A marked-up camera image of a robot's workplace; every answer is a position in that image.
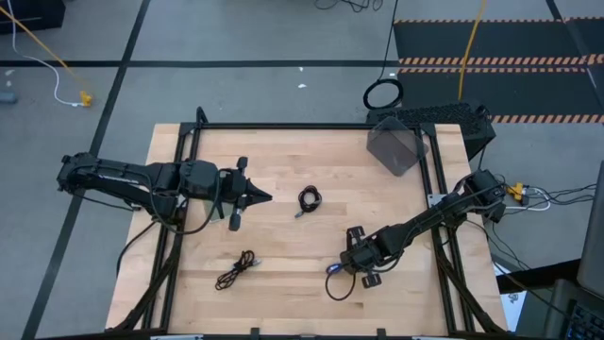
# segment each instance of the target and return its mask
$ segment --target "black floor mat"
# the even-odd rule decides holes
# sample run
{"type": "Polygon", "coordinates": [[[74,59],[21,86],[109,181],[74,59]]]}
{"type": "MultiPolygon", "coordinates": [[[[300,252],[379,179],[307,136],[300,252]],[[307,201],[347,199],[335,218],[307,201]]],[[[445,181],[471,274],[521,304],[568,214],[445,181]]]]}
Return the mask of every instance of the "black floor mat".
{"type": "Polygon", "coordinates": [[[604,18],[571,19],[566,24],[577,29],[586,54],[604,54],[604,18]]]}
{"type": "MultiPolygon", "coordinates": [[[[394,38],[398,56],[405,64],[421,64],[422,58],[426,64],[430,59],[433,63],[438,58],[461,59],[473,25],[473,21],[397,21],[394,38]]],[[[514,65],[554,64],[561,58],[560,64],[570,65],[579,63],[580,54],[562,21],[484,21],[478,27],[470,57],[475,62],[478,58],[481,63],[497,58],[498,64],[514,65]]]]}
{"type": "MultiPolygon", "coordinates": [[[[457,101],[460,69],[403,68],[404,108],[457,101]]],[[[463,101],[484,104],[496,122],[599,122],[604,113],[583,68],[468,69],[463,101]]]]}

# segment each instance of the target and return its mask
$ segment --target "black metal frame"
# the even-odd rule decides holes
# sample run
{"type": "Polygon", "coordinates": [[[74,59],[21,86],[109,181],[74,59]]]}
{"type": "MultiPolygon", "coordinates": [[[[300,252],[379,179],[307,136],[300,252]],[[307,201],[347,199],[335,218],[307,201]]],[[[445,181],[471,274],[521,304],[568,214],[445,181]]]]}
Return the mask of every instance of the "black metal frame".
{"type": "MultiPolygon", "coordinates": [[[[219,128],[219,129],[222,129],[222,128],[226,128],[226,129],[257,129],[257,128],[263,128],[263,129],[371,129],[373,127],[374,127],[374,125],[372,125],[372,124],[340,124],[340,123],[336,123],[336,124],[329,124],[329,123],[327,123],[327,124],[209,123],[208,119],[203,114],[203,111],[198,109],[197,110],[197,122],[180,124],[180,129],[178,132],[178,142],[176,144],[175,162],[179,162],[182,159],[185,139],[186,139],[186,136],[189,135],[191,131],[193,131],[193,140],[192,140],[192,146],[191,146],[191,152],[190,152],[189,158],[192,160],[195,159],[195,157],[197,155],[197,150],[199,148],[199,143],[200,143],[199,141],[200,141],[202,129],[213,129],[213,128],[214,129],[216,129],[216,128],[219,128]]],[[[415,130],[415,133],[418,134],[418,136],[421,139],[420,129],[415,130]]],[[[437,180],[439,183],[439,188],[440,188],[441,193],[446,194],[445,171],[443,169],[443,164],[442,164],[441,155],[440,155],[440,149],[438,146],[438,141],[436,139],[436,132],[435,132],[433,125],[431,128],[431,132],[428,135],[429,135],[430,144],[431,144],[431,148],[432,148],[432,154],[434,157],[434,164],[435,164],[435,168],[436,168],[436,176],[437,176],[437,180]]],[[[432,194],[432,188],[431,188],[431,184],[430,184],[428,163],[427,163],[426,159],[422,159],[420,161],[420,167],[421,167],[421,171],[422,171],[422,179],[424,182],[426,200],[427,200],[427,204],[428,204],[428,195],[432,194]]],[[[179,227],[181,229],[184,229],[184,223],[179,227]]],[[[159,235],[158,247],[156,250],[154,268],[153,268],[151,280],[153,280],[157,277],[157,272],[161,268],[161,263],[163,261],[164,255],[165,255],[167,236],[168,236],[167,230],[162,229],[161,233],[159,235]]],[[[463,269],[461,266],[461,255],[460,255],[460,251],[459,251],[459,245],[457,242],[457,238],[455,237],[455,233],[452,230],[448,231],[448,237],[450,239],[449,244],[450,244],[450,249],[451,249],[452,262],[456,267],[456,271],[457,271],[458,275],[460,275],[460,277],[463,278],[463,269]]],[[[436,229],[432,230],[432,240],[434,242],[434,245],[440,245],[442,243],[440,232],[436,229]]],[[[182,235],[177,235],[175,237],[173,247],[176,247],[176,251],[179,252],[181,246],[182,246],[182,235]]],[[[160,323],[159,323],[159,328],[161,330],[167,331],[169,323],[170,323],[170,316],[171,316],[171,312],[172,312],[172,303],[173,303],[174,292],[175,292],[175,287],[176,287],[176,274],[178,272],[178,260],[179,259],[176,260],[176,266],[173,269],[170,276],[168,277],[165,300],[163,301],[164,303],[163,303],[163,308],[162,308],[160,323]]],[[[440,282],[440,286],[441,286],[441,292],[443,295],[443,304],[444,304],[444,308],[445,308],[446,326],[447,326],[448,332],[452,333],[452,332],[455,332],[457,330],[457,328],[455,325],[453,302],[451,300],[451,295],[450,295],[450,291],[449,291],[448,279],[446,278],[445,272],[443,272],[443,270],[441,268],[438,269],[438,272],[439,272],[439,282],[440,282]]],[[[464,322],[465,329],[467,331],[473,332],[475,329],[474,329],[474,322],[473,322],[472,315],[471,315],[468,307],[466,306],[466,304],[463,301],[461,301],[461,306],[462,306],[462,310],[463,310],[463,322],[464,322]]],[[[150,303],[149,307],[147,307],[147,311],[143,317],[143,328],[144,329],[148,329],[151,327],[151,319],[153,317],[154,308],[155,308],[155,301],[152,301],[150,303]]],[[[385,336],[384,339],[393,338],[393,337],[386,336],[385,332],[384,332],[384,336],[385,336]]],[[[370,336],[370,337],[359,337],[359,338],[368,339],[368,338],[374,338],[374,337],[370,336]]]]}
{"type": "MultiPolygon", "coordinates": [[[[201,110],[201,108],[197,109],[197,117],[196,122],[191,123],[181,123],[178,131],[178,141],[176,143],[176,151],[175,151],[175,162],[179,162],[182,160],[184,154],[184,145],[187,139],[187,136],[193,133],[193,139],[191,143],[191,150],[189,153],[189,159],[194,160],[197,155],[197,151],[199,149],[201,130],[202,129],[359,129],[359,130],[369,130],[374,127],[373,124],[347,124],[347,123],[324,123],[324,124],[307,124],[307,123],[209,123],[207,117],[201,110]]],[[[436,131],[433,124],[430,125],[422,125],[422,129],[416,128],[414,130],[416,136],[421,140],[422,139],[422,130],[428,135],[430,140],[430,145],[432,149],[432,155],[434,158],[434,165],[436,171],[436,177],[439,184],[439,191],[443,194],[446,193],[446,183],[445,183],[445,171],[443,169],[443,164],[441,161],[440,149],[438,146],[438,141],[436,138],[436,131]]],[[[418,144],[418,148],[424,147],[423,143],[418,144]]],[[[428,204],[428,195],[432,194],[432,187],[430,183],[430,175],[428,171],[428,161],[426,158],[423,158],[419,161],[422,180],[424,185],[424,190],[426,194],[426,202],[428,204]]],[[[180,230],[184,229],[184,223],[179,226],[180,230]]],[[[459,277],[464,281],[463,278],[463,270],[461,264],[461,255],[459,251],[459,245],[457,242],[457,238],[453,232],[449,232],[447,235],[449,237],[449,246],[451,253],[451,260],[455,266],[456,273],[459,277]]],[[[175,235],[173,242],[173,249],[177,252],[178,256],[176,257],[176,265],[173,266],[166,284],[166,292],[165,299],[163,301],[163,306],[161,309],[160,323],[159,328],[151,328],[151,323],[153,319],[153,313],[155,310],[155,300],[151,300],[149,305],[147,306],[144,314],[143,314],[143,323],[141,330],[132,330],[132,331],[107,331],[105,333],[98,334],[82,334],[82,335],[74,335],[69,337],[60,337],[65,339],[89,339],[89,338],[97,338],[97,339],[121,339],[127,338],[129,335],[135,336],[137,338],[148,338],[149,336],[157,336],[157,335],[166,335],[168,334],[168,328],[170,323],[170,316],[172,312],[172,305],[174,301],[174,293],[176,289],[176,275],[178,272],[178,262],[179,262],[179,254],[182,247],[182,235],[175,235]]],[[[436,252],[436,247],[442,244],[440,232],[437,229],[432,230],[432,241],[435,245],[434,250],[436,252]]],[[[165,250],[168,242],[168,234],[165,229],[162,229],[158,239],[158,245],[156,248],[155,260],[153,264],[153,271],[151,275],[151,280],[153,281],[158,277],[159,270],[162,268],[163,259],[165,256],[165,250]]],[[[463,312],[463,323],[465,326],[465,331],[458,331],[455,325],[455,315],[453,311],[453,302],[450,295],[449,289],[449,281],[446,274],[439,267],[439,283],[441,288],[441,294],[443,298],[443,307],[445,310],[445,322],[447,326],[447,332],[449,336],[455,334],[457,336],[462,335],[463,337],[489,337],[489,338],[506,338],[507,335],[491,335],[487,333],[475,333],[474,322],[471,313],[469,312],[469,308],[465,304],[464,301],[461,300],[461,307],[463,312]]],[[[260,329],[253,328],[250,330],[249,334],[204,334],[204,339],[292,339],[292,338],[305,338],[304,335],[291,334],[291,335],[260,335],[260,329]]],[[[338,336],[324,336],[317,335],[312,337],[313,339],[379,339],[379,340],[395,340],[395,339],[411,339],[411,336],[388,336],[386,334],[386,330],[384,329],[376,329],[375,336],[355,336],[355,335],[338,335],[338,336]]]]}

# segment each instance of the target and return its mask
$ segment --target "wooden table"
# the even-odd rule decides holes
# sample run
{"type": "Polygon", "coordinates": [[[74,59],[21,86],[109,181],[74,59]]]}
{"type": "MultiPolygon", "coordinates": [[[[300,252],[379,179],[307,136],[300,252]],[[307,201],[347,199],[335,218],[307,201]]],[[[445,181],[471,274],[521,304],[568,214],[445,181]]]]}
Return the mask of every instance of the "wooden table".
{"type": "MultiPolygon", "coordinates": [[[[178,125],[155,127],[147,162],[171,162],[178,125]]],[[[449,188],[470,172],[458,126],[437,126],[449,188]]],[[[185,236],[169,332],[249,334],[445,335],[445,317],[437,266],[429,232],[406,248],[398,266],[382,276],[383,284],[357,287],[346,301],[325,293],[325,269],[345,250],[345,230],[363,225],[371,233],[402,223],[427,208],[419,165],[404,176],[391,175],[365,149],[365,130],[203,130],[198,159],[219,168],[234,167],[248,156],[246,175],[273,195],[273,201],[250,207],[242,226],[229,231],[228,219],[185,236]],[[315,185],[323,196],[316,212],[294,219],[298,193],[315,185]],[[235,284],[216,291],[216,278],[230,269],[242,250],[262,260],[235,284]]],[[[432,155],[428,154],[432,187],[438,192],[432,155]]],[[[186,229],[205,218],[202,202],[193,202],[186,229]]],[[[471,216],[481,223],[477,216],[471,216]]],[[[128,238],[150,221],[136,212],[128,238]]],[[[125,255],[116,283],[107,326],[118,324],[147,287],[159,228],[138,241],[125,255]]],[[[505,317],[484,233],[466,224],[458,231],[468,287],[493,320],[505,328],[505,317]]],[[[339,274],[330,282],[335,296],[349,288],[351,277],[339,274]]],[[[462,330],[459,299],[457,327],[462,330]]],[[[154,324],[159,324],[158,296],[154,324]]]]}

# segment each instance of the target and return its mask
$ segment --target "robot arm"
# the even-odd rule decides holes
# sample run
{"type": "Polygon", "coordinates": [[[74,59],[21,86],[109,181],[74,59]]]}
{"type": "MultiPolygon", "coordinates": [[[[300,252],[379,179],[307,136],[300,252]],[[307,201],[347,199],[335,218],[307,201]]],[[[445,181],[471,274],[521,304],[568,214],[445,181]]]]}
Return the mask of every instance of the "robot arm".
{"type": "MultiPolygon", "coordinates": [[[[346,231],[346,251],[340,253],[342,268],[349,274],[357,272],[367,274],[362,278],[364,288],[381,284],[379,273],[385,273],[396,266],[405,247],[413,239],[432,228],[446,227],[456,229],[467,218],[467,213],[479,213],[494,222],[499,222],[505,205],[502,203],[505,190],[495,177],[487,170],[479,170],[463,178],[454,192],[444,196],[440,202],[415,216],[412,220],[393,226],[386,226],[373,234],[364,236],[362,227],[346,231]]],[[[486,332],[504,332],[480,307],[472,293],[457,276],[451,262],[446,258],[443,245],[434,245],[436,263],[460,292],[476,316],[480,326],[486,332]]]]}
{"type": "Polygon", "coordinates": [[[73,194],[78,189],[94,189],[124,200],[130,206],[145,208],[166,223],[181,221],[178,199],[213,200],[224,218],[222,203],[233,204],[229,229],[239,229],[240,213],[247,207],[267,202],[272,197],[244,176],[247,158],[241,157],[237,169],[218,169],[208,161],[130,164],[101,160],[89,153],[64,156],[57,176],[59,190],[73,194]]]}

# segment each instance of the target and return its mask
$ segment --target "orange striped tape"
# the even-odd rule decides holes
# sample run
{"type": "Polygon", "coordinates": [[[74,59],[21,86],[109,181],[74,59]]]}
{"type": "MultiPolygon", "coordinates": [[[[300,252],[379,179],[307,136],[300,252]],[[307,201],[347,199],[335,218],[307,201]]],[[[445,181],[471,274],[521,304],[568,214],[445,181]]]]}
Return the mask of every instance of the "orange striped tape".
{"type": "Polygon", "coordinates": [[[604,20],[604,17],[568,17],[568,18],[564,18],[565,22],[569,22],[571,20],[604,20]]]}
{"type": "MultiPolygon", "coordinates": [[[[452,67],[403,67],[398,69],[399,74],[404,73],[459,73],[461,68],[452,67]]],[[[506,67],[506,68],[466,68],[466,73],[585,73],[584,68],[580,67],[506,67]]]]}
{"type": "MultiPolygon", "coordinates": [[[[406,57],[398,61],[402,65],[462,65],[463,58],[406,57]]],[[[471,57],[468,65],[592,65],[604,63],[604,54],[583,57],[471,57]]]]}
{"type": "MultiPolygon", "coordinates": [[[[399,19],[394,20],[394,24],[406,23],[474,23],[474,19],[399,19]]],[[[485,19],[481,23],[561,23],[560,19],[485,19]]]]}
{"type": "Polygon", "coordinates": [[[587,64],[588,65],[593,65],[596,63],[604,63],[604,55],[600,54],[600,55],[589,55],[587,58],[587,64]]]}
{"type": "Polygon", "coordinates": [[[604,123],[604,114],[494,115],[493,123],[604,123]]]}

